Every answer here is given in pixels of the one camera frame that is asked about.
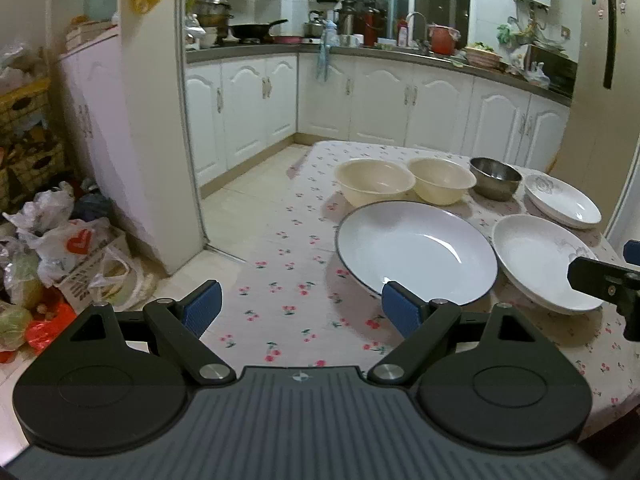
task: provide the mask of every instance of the refrigerator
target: refrigerator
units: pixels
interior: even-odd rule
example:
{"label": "refrigerator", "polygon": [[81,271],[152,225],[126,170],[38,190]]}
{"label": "refrigerator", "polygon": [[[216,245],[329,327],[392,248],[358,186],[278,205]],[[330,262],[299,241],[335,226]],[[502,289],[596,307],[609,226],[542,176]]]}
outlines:
{"label": "refrigerator", "polygon": [[640,236],[639,24],[640,0],[582,0],[574,100],[551,173],[598,205],[617,250],[634,228]]}

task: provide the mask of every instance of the cabinet handle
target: cabinet handle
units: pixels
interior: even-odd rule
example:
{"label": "cabinet handle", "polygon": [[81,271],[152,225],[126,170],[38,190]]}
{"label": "cabinet handle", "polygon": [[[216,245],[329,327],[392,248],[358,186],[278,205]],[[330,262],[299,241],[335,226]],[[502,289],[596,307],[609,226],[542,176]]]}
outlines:
{"label": "cabinet handle", "polygon": [[91,116],[89,115],[89,106],[87,104],[84,105],[84,116],[86,117],[86,129],[87,133],[89,133],[89,137],[94,138],[94,130],[91,126]]}
{"label": "cabinet handle", "polygon": [[84,128],[84,115],[82,114],[82,105],[78,105],[78,122],[80,123],[80,131],[82,136],[86,138],[86,129]]}

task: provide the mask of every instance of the stacked plates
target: stacked plates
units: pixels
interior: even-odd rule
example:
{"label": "stacked plates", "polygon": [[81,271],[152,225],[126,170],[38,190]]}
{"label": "stacked plates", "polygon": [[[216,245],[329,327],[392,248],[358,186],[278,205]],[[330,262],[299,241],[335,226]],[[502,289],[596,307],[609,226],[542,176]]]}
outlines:
{"label": "stacked plates", "polygon": [[602,304],[569,285],[569,263],[578,256],[597,258],[566,229],[543,218],[512,215],[494,226],[493,240],[504,273],[531,301],[560,314],[583,314]]}
{"label": "stacked plates", "polygon": [[347,215],[335,237],[338,256],[371,292],[386,282],[424,301],[471,303],[493,286],[498,265],[489,242],[471,224],[416,202],[377,202]]}
{"label": "stacked plates", "polygon": [[591,229],[602,220],[598,207],[583,193],[562,180],[532,174],[525,181],[527,196],[540,211],[575,229]]}

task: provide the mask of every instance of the red plastic bag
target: red plastic bag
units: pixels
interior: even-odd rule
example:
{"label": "red plastic bag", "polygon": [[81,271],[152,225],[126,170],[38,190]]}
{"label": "red plastic bag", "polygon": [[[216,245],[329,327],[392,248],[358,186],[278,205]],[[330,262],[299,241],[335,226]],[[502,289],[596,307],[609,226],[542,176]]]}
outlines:
{"label": "red plastic bag", "polygon": [[56,317],[51,321],[31,321],[24,333],[24,340],[40,354],[76,318],[74,310],[66,303],[59,303]]}
{"label": "red plastic bag", "polygon": [[0,352],[0,364],[4,364],[11,360],[14,356],[15,351],[13,352]]}

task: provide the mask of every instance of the cabinet door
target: cabinet door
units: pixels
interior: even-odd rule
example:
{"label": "cabinet door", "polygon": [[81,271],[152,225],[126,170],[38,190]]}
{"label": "cabinet door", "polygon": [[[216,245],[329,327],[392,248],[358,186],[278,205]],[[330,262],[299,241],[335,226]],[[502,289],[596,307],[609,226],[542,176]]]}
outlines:
{"label": "cabinet door", "polygon": [[406,146],[462,153],[473,76],[414,67],[414,94]]}
{"label": "cabinet door", "polygon": [[88,129],[84,115],[84,97],[80,86],[78,55],[65,57],[60,61],[62,84],[62,105],[65,113],[66,129],[79,168],[84,176],[95,179],[92,154],[88,141]]}
{"label": "cabinet door", "polygon": [[517,164],[546,171],[562,144],[569,108],[532,95]]}
{"label": "cabinet door", "polygon": [[408,63],[359,59],[349,140],[404,146],[411,81]]}
{"label": "cabinet door", "polygon": [[202,186],[226,171],[220,65],[188,67],[185,87],[193,169]]}
{"label": "cabinet door", "polygon": [[269,57],[267,63],[267,146],[296,132],[298,58],[296,54]]}
{"label": "cabinet door", "polygon": [[463,155],[515,164],[529,97],[524,90],[474,78]]}
{"label": "cabinet door", "polygon": [[266,78],[264,59],[222,64],[226,164],[244,162],[266,146]]}
{"label": "cabinet door", "polygon": [[82,95],[89,118],[95,181],[116,211],[133,223],[151,224],[142,177],[131,138],[120,68],[120,38],[78,52]]}
{"label": "cabinet door", "polygon": [[353,92],[353,57],[331,56],[327,81],[316,77],[318,54],[300,54],[298,131],[348,140]]}

